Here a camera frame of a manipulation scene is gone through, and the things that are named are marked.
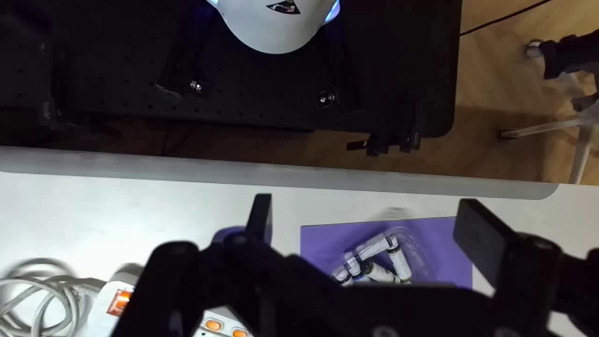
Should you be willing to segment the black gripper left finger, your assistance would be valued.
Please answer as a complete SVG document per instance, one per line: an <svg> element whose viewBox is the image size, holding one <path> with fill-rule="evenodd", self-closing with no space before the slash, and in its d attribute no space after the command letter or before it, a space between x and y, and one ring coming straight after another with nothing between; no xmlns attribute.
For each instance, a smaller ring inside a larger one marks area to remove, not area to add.
<svg viewBox="0 0 599 337"><path fill-rule="evenodd" d="M272 240L272 197L268 193L255 197L246 231L263 242Z"/></svg>

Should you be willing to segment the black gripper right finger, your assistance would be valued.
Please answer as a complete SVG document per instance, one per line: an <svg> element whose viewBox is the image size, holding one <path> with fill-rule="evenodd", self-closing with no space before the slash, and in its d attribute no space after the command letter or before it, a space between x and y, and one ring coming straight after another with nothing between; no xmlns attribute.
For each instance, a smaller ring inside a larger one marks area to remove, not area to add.
<svg viewBox="0 0 599 337"><path fill-rule="evenodd" d="M532 238L515 233L478 199L459 203L453 240L498 292L528 292L536 285Z"/></svg>

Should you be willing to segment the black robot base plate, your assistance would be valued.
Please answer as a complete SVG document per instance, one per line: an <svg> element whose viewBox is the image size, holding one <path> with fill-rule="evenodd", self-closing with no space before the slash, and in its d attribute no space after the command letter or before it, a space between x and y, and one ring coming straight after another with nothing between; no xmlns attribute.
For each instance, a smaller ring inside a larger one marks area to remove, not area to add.
<svg viewBox="0 0 599 337"><path fill-rule="evenodd" d="M2 103L58 130L145 116L394 145L446 135L463 0L339 4L330 28L272 57L208 0L0 0Z"/></svg>

